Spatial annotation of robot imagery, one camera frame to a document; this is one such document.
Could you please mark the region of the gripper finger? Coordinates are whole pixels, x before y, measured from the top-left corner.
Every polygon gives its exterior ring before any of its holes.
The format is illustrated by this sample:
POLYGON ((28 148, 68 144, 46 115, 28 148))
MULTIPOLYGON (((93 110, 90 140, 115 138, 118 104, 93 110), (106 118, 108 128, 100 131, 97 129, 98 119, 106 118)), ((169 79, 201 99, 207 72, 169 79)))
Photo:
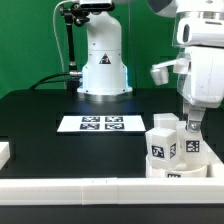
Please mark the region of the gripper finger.
POLYGON ((188 114, 189 114, 189 104, 188 104, 187 101, 183 101, 183 110, 182 110, 182 112, 183 112, 183 116, 182 116, 183 120, 187 121, 188 120, 188 114))
POLYGON ((205 108, 190 105, 188 118, 187 118, 187 130, 189 132, 199 132, 201 129, 201 123, 205 114, 205 108))

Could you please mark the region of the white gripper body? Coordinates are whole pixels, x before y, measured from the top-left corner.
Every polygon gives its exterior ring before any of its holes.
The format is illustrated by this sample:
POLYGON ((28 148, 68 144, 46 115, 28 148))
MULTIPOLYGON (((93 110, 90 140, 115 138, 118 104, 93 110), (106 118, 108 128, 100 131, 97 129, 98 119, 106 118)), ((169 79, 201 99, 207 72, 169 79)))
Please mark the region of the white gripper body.
POLYGON ((217 108, 224 99, 224 49, 187 47, 187 74, 179 74, 178 92, 192 105, 217 108))

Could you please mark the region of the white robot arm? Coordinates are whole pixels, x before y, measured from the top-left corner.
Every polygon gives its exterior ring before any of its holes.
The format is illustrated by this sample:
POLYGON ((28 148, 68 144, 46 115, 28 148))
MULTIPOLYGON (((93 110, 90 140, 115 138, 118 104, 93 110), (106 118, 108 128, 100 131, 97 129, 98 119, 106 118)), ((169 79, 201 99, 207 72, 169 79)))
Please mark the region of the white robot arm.
MULTIPOLYGON (((151 75, 157 85, 168 82, 168 68, 178 75, 177 90, 187 105, 187 129, 200 130, 204 111, 217 108, 224 99, 224 0, 146 0, 156 15, 173 18, 172 44, 178 56, 154 64, 151 75)), ((95 2, 81 0, 90 12, 87 26, 88 60, 82 69, 78 91, 89 96, 117 95, 129 91, 122 68, 119 28, 95 2)))

